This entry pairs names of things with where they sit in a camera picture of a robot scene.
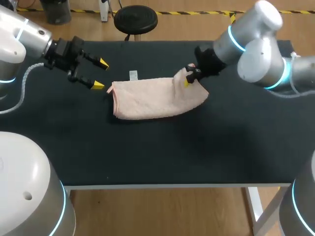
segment black stool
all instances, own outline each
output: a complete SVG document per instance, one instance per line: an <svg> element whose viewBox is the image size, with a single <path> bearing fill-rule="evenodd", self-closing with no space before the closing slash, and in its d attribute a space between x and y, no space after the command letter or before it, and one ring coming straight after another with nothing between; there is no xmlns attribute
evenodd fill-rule
<svg viewBox="0 0 315 236"><path fill-rule="evenodd" d="M140 41L140 35L148 33L158 25L158 16L155 11L147 6L133 5L120 9L114 17L115 27L127 34L134 35L134 41Z"/></svg>

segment floor tape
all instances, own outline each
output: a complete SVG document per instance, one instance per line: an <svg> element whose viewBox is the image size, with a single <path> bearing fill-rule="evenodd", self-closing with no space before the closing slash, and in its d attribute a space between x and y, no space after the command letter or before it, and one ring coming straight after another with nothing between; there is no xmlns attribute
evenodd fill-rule
<svg viewBox="0 0 315 236"><path fill-rule="evenodd" d="M24 8L18 8L18 12L38 12L43 11L43 9L24 9ZM100 11L93 11L93 10L81 10L81 9L72 9L71 12L82 12L82 13L100 13ZM309 11L296 11L296 10L280 10L279 11L282 14L315 14L315 10L309 10ZM156 11L157 15L204 15L204 14L223 14L223 15L229 15L229 14L243 14L245 11Z"/></svg>

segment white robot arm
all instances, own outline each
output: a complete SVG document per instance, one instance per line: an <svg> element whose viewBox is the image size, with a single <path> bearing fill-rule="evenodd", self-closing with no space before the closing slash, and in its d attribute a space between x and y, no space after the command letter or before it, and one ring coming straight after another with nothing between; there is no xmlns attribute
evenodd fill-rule
<svg viewBox="0 0 315 236"><path fill-rule="evenodd" d="M285 98L314 93L315 57L283 58L276 33L282 27L280 13L269 2L260 0L213 43L195 49L198 65L187 78L217 75L237 63L239 76L273 94Z"/></svg>
<svg viewBox="0 0 315 236"><path fill-rule="evenodd" d="M65 71L71 82L80 82L89 89L101 89L103 85L95 80L78 76L81 59L107 69L108 64L101 57L84 52L84 41L74 37L71 41L53 40L52 34L41 26L0 5L0 97L14 82L25 56L44 58L45 67Z"/></svg>

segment black table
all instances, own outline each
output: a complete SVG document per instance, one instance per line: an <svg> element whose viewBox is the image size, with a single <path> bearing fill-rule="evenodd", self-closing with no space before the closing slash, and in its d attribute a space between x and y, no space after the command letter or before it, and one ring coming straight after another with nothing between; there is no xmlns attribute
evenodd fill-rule
<svg viewBox="0 0 315 236"><path fill-rule="evenodd" d="M195 62L201 42L87 42L108 71L85 62L81 74L108 88L112 81L172 77ZM280 41L281 53L292 51ZM17 103L27 59L15 88L1 103ZM34 70L22 107L0 116L0 130L34 140L64 185L290 183L315 149L314 96L281 99L243 82L236 66L205 78L210 95L172 118L124 121L113 114L106 89L72 84L55 69Z"/></svg>

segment folded towel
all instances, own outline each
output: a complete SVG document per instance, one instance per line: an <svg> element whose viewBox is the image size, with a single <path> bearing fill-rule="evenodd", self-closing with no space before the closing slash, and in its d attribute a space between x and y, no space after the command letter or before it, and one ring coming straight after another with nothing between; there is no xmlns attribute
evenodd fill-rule
<svg viewBox="0 0 315 236"><path fill-rule="evenodd" d="M191 73L183 68L173 78L113 82L107 93L113 92L114 115L119 119L137 120L190 111L209 95L197 80L187 83L186 76Z"/></svg>

